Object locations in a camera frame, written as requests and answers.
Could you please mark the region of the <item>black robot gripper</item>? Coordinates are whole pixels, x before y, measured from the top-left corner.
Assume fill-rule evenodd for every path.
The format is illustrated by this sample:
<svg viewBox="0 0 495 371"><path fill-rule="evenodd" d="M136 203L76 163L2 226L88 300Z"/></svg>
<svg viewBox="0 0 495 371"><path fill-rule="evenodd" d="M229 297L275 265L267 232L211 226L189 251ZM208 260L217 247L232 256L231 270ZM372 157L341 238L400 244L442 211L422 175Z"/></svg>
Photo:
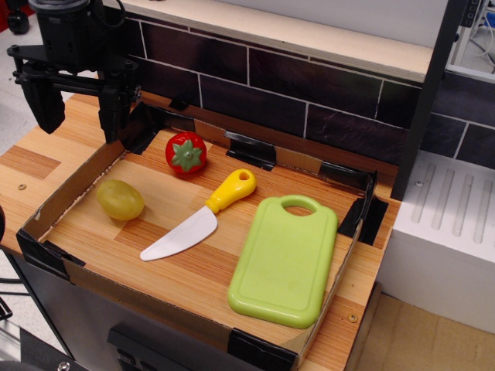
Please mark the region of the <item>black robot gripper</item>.
<svg viewBox="0 0 495 371"><path fill-rule="evenodd" d="M65 120L60 91L98 96L98 117L107 144L128 123L130 100L140 98L137 64L114 51L111 33L126 11L107 17L104 7L34 7L43 43L10 46L15 82L21 85L36 122L52 134Z"/></svg>

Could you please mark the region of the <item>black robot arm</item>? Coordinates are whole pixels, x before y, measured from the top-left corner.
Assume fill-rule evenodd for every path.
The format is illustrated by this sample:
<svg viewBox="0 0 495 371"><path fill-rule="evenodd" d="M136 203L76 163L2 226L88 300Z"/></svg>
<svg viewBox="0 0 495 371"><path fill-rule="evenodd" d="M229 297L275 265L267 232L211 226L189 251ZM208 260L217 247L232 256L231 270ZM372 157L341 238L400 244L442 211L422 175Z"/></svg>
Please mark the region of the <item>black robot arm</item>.
<svg viewBox="0 0 495 371"><path fill-rule="evenodd" d="M128 124L131 103L140 97L137 64L115 53L108 33L123 25L105 19L101 1L31 1L42 44L11 46L15 82L38 123L48 134L65 120L64 92L94 96L105 140L112 143Z"/></svg>

